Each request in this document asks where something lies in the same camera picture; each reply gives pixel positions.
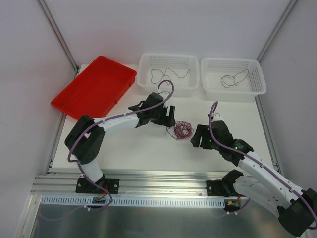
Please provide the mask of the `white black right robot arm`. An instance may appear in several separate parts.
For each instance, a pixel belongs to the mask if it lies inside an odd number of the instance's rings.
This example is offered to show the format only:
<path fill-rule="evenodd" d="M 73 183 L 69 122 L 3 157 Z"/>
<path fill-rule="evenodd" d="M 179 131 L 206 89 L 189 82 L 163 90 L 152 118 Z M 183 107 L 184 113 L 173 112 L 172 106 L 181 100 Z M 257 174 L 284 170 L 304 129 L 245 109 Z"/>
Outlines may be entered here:
<path fill-rule="evenodd" d="M 191 139 L 194 147 L 216 150 L 235 169 L 221 180 L 207 181 L 207 193 L 231 197 L 243 195 L 266 208 L 295 237 L 317 223 L 317 193 L 302 189 L 272 169 L 244 140 L 233 138 L 225 122 L 199 124 Z"/>

